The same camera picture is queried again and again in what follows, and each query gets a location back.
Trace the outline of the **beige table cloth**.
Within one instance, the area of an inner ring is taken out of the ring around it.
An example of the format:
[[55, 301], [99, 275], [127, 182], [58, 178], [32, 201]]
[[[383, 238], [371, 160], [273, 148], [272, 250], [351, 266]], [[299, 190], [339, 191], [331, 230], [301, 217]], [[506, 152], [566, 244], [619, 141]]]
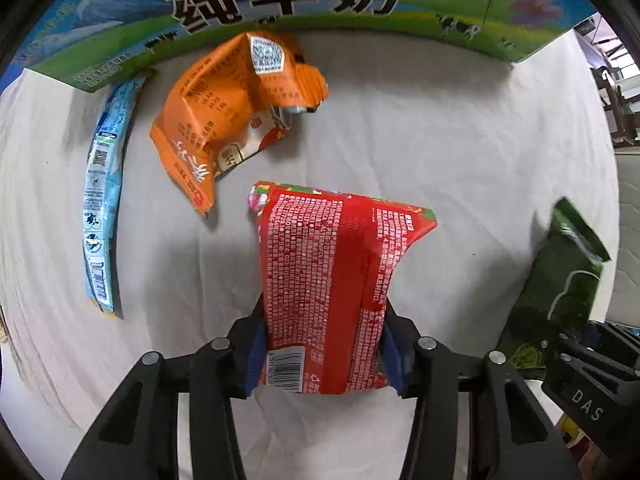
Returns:
[[144, 352], [181, 356], [228, 332], [260, 292], [247, 206], [259, 180], [420, 205], [438, 225], [401, 259], [397, 311], [451, 350], [495, 347], [569, 198], [610, 254], [620, 242], [616, 162], [576, 37], [512, 65], [435, 41], [364, 32], [299, 37], [329, 99], [228, 172], [201, 216], [168, 177], [152, 121], [196, 54], [140, 93], [122, 173], [115, 261], [122, 313], [86, 296], [82, 187], [105, 92], [26, 70], [1, 97], [1, 411], [47, 479]]

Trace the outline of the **orange snack bag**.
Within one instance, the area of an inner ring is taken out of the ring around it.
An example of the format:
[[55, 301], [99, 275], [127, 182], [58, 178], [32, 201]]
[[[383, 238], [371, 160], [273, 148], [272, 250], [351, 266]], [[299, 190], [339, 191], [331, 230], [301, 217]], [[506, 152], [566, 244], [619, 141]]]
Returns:
[[174, 84], [150, 138], [194, 209], [215, 203], [215, 178], [288, 130], [287, 114], [313, 112], [326, 80], [291, 36], [242, 32], [195, 62]]

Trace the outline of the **green snack bag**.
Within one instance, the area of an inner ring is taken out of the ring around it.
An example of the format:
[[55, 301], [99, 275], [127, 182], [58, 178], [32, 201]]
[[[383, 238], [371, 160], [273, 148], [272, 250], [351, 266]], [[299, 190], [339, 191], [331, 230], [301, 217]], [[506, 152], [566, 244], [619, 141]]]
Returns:
[[604, 264], [610, 260], [573, 203], [560, 198], [497, 344], [497, 350], [524, 378], [544, 379], [561, 335], [582, 336]]

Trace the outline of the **red snack bag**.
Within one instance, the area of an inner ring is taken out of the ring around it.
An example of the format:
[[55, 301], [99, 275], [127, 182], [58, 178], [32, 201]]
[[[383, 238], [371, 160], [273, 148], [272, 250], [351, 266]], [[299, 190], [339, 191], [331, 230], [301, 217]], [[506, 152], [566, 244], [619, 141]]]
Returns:
[[378, 362], [387, 293], [409, 247], [437, 226], [431, 209], [258, 181], [256, 214], [267, 354], [262, 380], [292, 393], [396, 385]]

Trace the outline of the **light blue wrapper strip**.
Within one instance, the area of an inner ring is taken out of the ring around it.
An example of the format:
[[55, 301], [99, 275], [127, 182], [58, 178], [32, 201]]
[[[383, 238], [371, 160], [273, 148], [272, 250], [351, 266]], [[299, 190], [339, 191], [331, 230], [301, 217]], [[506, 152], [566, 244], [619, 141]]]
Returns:
[[88, 151], [82, 198], [82, 252], [86, 293], [113, 315], [112, 240], [120, 192], [122, 160], [129, 126], [146, 75], [115, 84], [108, 94]]

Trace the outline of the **milk cardboard box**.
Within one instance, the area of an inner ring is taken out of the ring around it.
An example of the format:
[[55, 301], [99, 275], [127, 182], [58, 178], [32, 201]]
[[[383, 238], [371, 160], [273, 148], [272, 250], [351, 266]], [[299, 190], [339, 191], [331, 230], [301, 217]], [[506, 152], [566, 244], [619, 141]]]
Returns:
[[589, 0], [53, 0], [4, 52], [1, 81], [34, 70], [94, 91], [258, 28], [402, 32], [518, 62], [595, 10]]

